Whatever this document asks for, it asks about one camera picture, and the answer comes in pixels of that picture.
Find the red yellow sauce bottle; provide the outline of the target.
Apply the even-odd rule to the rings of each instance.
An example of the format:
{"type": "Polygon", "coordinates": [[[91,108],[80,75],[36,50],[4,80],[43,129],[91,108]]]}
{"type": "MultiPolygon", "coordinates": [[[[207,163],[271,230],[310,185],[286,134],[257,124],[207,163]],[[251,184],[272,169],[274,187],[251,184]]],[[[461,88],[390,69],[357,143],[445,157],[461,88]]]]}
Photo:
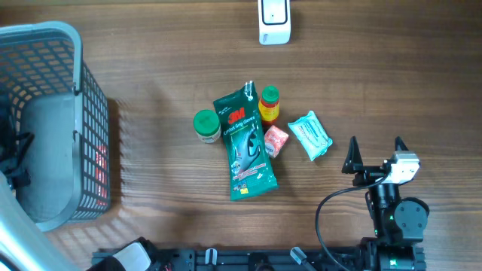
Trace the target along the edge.
{"type": "Polygon", "coordinates": [[[279,116],[279,90],[275,86],[265,87],[258,103],[261,114],[261,121],[265,124],[272,124],[279,116]]]}

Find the small red patterned box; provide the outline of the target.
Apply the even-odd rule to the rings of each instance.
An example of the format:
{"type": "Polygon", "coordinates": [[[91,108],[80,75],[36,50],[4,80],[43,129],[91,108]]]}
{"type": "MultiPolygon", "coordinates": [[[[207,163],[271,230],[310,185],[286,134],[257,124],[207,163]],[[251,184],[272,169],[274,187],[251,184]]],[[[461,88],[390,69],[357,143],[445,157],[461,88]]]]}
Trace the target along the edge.
{"type": "Polygon", "coordinates": [[[288,133],[272,125],[264,134],[265,149],[271,158],[276,158],[288,141],[288,133]]]}

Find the green lidded jar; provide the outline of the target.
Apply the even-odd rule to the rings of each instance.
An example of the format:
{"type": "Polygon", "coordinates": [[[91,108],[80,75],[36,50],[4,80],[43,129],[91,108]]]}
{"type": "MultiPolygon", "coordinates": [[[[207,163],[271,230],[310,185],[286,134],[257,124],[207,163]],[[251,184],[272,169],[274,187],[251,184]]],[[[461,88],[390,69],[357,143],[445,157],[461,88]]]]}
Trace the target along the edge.
{"type": "Polygon", "coordinates": [[[199,140],[204,143],[214,143],[221,135],[220,120],[212,110],[204,109],[197,112],[193,125],[199,140]]]}

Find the light blue wipes pack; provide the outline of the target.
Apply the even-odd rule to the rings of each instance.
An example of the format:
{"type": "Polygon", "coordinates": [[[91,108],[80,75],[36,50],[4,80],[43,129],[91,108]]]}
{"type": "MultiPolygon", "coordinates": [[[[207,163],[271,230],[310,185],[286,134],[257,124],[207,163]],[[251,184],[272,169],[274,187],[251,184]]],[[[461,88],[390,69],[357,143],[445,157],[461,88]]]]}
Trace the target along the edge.
{"type": "Polygon", "coordinates": [[[314,111],[288,123],[288,127],[303,145],[311,161],[324,155],[333,144],[314,111]]]}

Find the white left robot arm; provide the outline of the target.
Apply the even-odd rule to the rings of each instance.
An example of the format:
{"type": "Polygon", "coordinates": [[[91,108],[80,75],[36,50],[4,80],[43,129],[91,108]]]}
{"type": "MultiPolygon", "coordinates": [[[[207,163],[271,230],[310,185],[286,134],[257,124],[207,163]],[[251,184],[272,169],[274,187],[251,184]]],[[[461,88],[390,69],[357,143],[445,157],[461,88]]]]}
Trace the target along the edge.
{"type": "MultiPolygon", "coordinates": [[[[147,270],[153,265],[142,240],[107,254],[91,270],[147,270]]],[[[1,266],[8,270],[77,270],[37,228],[14,199],[8,177],[1,173],[1,266]]]]}

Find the green 3M gloves packet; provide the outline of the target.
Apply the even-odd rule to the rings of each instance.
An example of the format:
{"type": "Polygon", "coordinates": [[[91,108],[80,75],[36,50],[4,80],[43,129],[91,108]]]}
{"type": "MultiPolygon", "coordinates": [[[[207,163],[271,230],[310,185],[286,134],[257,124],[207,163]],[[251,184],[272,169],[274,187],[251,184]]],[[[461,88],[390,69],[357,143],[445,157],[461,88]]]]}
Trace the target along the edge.
{"type": "Polygon", "coordinates": [[[227,150],[230,199],[238,201],[278,188],[266,152],[258,94],[252,81],[213,102],[227,150]]]}

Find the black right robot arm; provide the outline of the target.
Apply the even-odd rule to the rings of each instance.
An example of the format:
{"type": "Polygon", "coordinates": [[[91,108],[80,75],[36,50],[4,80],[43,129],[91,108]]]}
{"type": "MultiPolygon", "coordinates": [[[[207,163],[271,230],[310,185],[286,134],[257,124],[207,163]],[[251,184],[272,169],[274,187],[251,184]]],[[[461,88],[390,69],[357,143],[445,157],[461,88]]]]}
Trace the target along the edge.
{"type": "Polygon", "coordinates": [[[418,156],[401,138],[395,152],[380,166],[366,166],[352,137],[342,173],[353,174],[353,187],[366,190],[365,202],[374,223],[374,238],[365,237],[357,246],[354,270],[425,270],[423,241],[429,207],[415,197],[402,198],[399,187],[414,180],[420,167],[418,156]]]}

